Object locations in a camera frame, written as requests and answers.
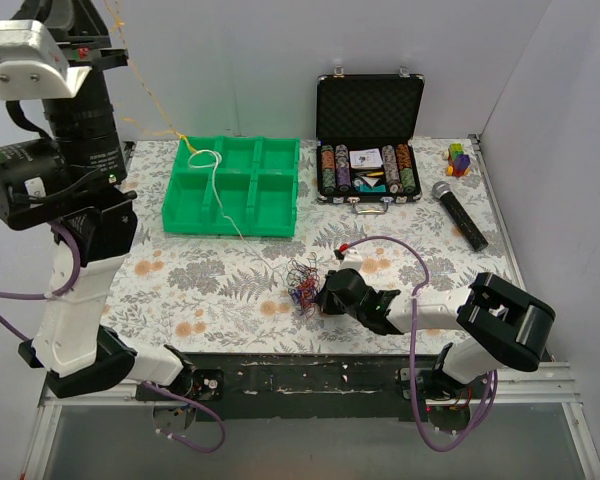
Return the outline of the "green compartment tray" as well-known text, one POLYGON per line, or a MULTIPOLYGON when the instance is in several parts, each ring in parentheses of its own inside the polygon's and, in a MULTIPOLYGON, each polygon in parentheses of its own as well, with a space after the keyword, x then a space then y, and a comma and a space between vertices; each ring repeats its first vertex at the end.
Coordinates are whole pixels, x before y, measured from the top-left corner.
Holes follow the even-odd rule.
POLYGON ((299 160, 295 138, 182 139, 162 205, 164 231, 293 237, 299 160))

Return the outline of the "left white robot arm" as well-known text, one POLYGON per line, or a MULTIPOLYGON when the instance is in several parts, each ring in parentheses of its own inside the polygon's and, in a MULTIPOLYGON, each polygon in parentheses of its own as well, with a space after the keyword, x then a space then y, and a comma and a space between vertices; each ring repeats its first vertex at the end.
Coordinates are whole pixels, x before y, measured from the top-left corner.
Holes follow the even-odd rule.
POLYGON ((136 193, 120 188, 128 156, 105 78, 127 62, 89 1, 25 1, 0 20, 0 99, 32 134, 0 147, 0 220, 15 231, 46 224, 55 245, 41 325, 18 351, 59 398, 128 380, 180 400, 194 386, 183 353, 101 322, 138 222, 136 193))

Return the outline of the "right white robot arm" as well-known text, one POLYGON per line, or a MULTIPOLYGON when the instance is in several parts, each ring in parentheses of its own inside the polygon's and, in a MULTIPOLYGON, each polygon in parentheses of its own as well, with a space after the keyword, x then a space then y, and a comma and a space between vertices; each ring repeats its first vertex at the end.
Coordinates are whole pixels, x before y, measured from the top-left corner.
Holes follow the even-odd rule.
POLYGON ((416 385, 432 398, 455 397, 479 377, 508 367, 539 368, 556 313, 543 301, 491 273, 467 287, 409 296, 376 290, 354 269, 331 271, 315 303, 326 315, 348 315, 381 336, 418 330, 458 330, 468 334, 445 345, 431 372, 416 385))

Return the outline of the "black poker chip case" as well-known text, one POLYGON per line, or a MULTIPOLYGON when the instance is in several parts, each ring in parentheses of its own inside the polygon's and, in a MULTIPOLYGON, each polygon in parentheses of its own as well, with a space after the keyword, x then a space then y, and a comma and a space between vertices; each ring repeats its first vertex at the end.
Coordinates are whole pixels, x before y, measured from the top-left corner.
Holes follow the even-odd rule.
POLYGON ((425 80, 402 67, 391 74, 346 74, 336 67, 316 84, 316 179, 323 203, 372 214, 421 199, 411 140, 425 80))

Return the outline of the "black handheld microphone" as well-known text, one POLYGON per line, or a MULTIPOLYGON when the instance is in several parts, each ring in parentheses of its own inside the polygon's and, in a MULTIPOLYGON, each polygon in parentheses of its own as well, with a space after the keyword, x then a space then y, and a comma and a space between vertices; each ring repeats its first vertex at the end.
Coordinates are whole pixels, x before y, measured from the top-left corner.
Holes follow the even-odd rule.
POLYGON ((488 241, 460 204, 447 182, 436 182, 432 187, 432 194, 441 203, 474 252, 480 252, 488 247, 488 241))

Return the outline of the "floral table mat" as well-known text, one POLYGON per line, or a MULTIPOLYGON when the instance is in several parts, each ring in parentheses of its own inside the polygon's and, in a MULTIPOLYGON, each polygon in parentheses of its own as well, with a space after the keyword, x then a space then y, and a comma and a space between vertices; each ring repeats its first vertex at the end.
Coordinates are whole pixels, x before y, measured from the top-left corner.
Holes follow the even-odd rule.
POLYGON ((143 141, 127 187, 137 192, 139 219, 132 250, 118 271, 102 320, 118 333, 152 345, 214 353, 437 353, 458 342, 453 330, 425 330, 411 343, 378 336, 347 317, 326 316, 313 300, 338 263, 334 250, 356 242, 361 273, 377 289, 445 292, 491 272, 521 283, 494 204, 486 168, 470 141, 471 172, 452 190, 489 245, 474 252, 441 205, 419 201, 372 214, 317 196, 316 145, 300 146, 297 221, 291 238, 171 235, 161 207, 177 145, 143 141))

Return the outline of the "colourful toy block train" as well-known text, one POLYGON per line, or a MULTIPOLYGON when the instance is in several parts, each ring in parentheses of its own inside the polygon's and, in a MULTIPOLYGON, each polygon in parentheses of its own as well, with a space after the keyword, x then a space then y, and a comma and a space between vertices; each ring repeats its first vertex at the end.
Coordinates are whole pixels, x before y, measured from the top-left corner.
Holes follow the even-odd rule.
POLYGON ((471 159, 460 143, 451 143, 444 152, 446 175, 460 178, 469 173, 471 159))

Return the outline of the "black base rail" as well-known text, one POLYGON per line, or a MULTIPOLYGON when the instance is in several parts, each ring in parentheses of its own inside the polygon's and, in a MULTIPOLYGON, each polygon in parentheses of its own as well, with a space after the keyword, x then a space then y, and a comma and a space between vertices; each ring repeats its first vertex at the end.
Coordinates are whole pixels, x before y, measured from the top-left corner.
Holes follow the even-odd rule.
POLYGON ((224 420, 412 422, 407 355, 189 353, 194 399, 224 420))

